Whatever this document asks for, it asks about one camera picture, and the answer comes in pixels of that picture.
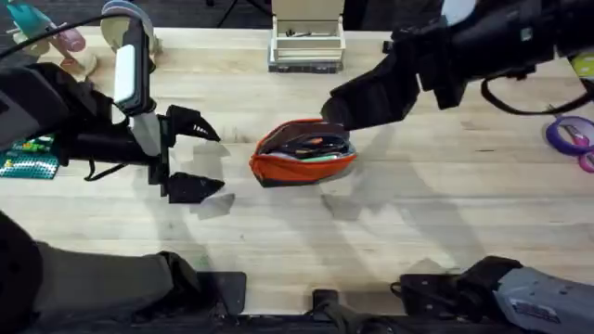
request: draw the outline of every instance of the black cable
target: black cable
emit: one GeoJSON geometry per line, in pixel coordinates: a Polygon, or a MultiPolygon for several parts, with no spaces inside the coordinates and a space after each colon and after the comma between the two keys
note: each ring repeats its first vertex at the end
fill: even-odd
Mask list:
{"type": "MultiPolygon", "coordinates": [[[[252,6],[256,7],[261,12],[263,12],[264,14],[266,14],[267,16],[269,16],[271,18],[273,17],[274,14],[272,13],[272,11],[270,11],[268,8],[258,4],[257,2],[255,2],[255,0],[246,0],[246,1],[249,2],[252,6]]],[[[233,2],[231,3],[231,6],[229,6],[229,8],[226,9],[225,15],[223,15],[223,17],[216,24],[216,28],[221,28],[223,26],[223,23],[225,23],[226,19],[229,17],[229,14],[231,14],[231,11],[233,10],[233,8],[235,8],[237,3],[238,3],[238,0],[233,0],[233,2]]]]}
{"type": "Polygon", "coordinates": [[[567,112],[573,111],[575,109],[578,109],[580,107],[583,107],[588,102],[591,102],[592,99],[594,98],[594,94],[590,93],[589,91],[586,91],[586,93],[584,95],[582,95],[582,96],[576,98],[575,100],[570,101],[562,106],[559,106],[557,108],[547,109],[544,111],[523,111],[523,110],[518,110],[518,109],[508,105],[507,103],[501,101],[499,98],[497,98],[495,95],[493,95],[493,93],[491,93],[491,90],[489,89],[489,83],[495,79],[496,78],[484,79],[483,83],[481,83],[481,94],[483,95],[484,99],[487,100],[487,102],[491,103],[496,108],[501,109],[501,110],[503,110],[509,114],[512,114],[512,115],[518,115],[518,116],[559,115],[559,114],[567,113],[567,112]]]}
{"type": "Polygon", "coordinates": [[[266,8],[265,6],[262,6],[260,4],[258,4],[255,0],[247,0],[250,4],[252,4],[252,6],[258,8],[261,12],[263,12],[264,14],[266,14],[269,17],[273,17],[274,14],[272,13],[272,11],[268,8],[266,8]]]}
{"type": "Polygon", "coordinates": [[[22,50],[23,48],[29,46],[29,45],[33,45],[47,37],[51,37],[54,35],[57,35],[61,32],[65,32],[68,31],[70,29],[74,29],[74,28],[78,28],[84,25],[87,25],[89,23],[93,23],[95,21],[99,21],[102,19],[110,19],[110,18],[122,18],[122,17],[126,17],[126,18],[130,18],[130,19],[139,19],[136,16],[132,15],[132,14],[124,14],[124,13],[118,13],[118,14],[105,14],[105,15],[101,15],[101,16],[97,16],[91,19],[84,19],[82,21],[79,22],[75,22],[75,23],[71,23],[71,24],[67,24],[65,26],[62,27],[58,27],[52,31],[49,32],[44,32],[44,33],[40,33],[34,37],[29,38],[28,40],[26,40],[25,42],[19,43],[17,45],[13,45],[11,46],[9,49],[0,52],[0,61],[2,61],[2,59],[11,56],[14,53],[19,52],[20,50],[22,50]]]}
{"type": "Polygon", "coordinates": [[[107,175],[110,175],[110,174],[113,174],[113,173],[118,172],[119,170],[121,170],[122,168],[124,168],[126,166],[127,166],[127,164],[120,163],[118,165],[115,165],[115,166],[109,168],[106,171],[103,171],[103,172],[101,172],[101,173],[99,173],[97,175],[94,175],[95,174],[95,161],[90,160],[89,161],[89,168],[91,169],[91,171],[89,172],[89,175],[84,180],[86,182],[95,182],[95,181],[98,181],[98,180],[104,178],[107,175]]]}
{"type": "Polygon", "coordinates": [[[216,28],[221,28],[223,26],[223,23],[225,23],[226,18],[229,17],[229,14],[231,14],[231,11],[233,10],[233,8],[235,8],[237,3],[238,3],[238,0],[233,0],[233,2],[231,3],[231,6],[229,6],[229,8],[226,9],[225,15],[223,15],[223,17],[219,20],[219,22],[216,23],[216,28]]]}

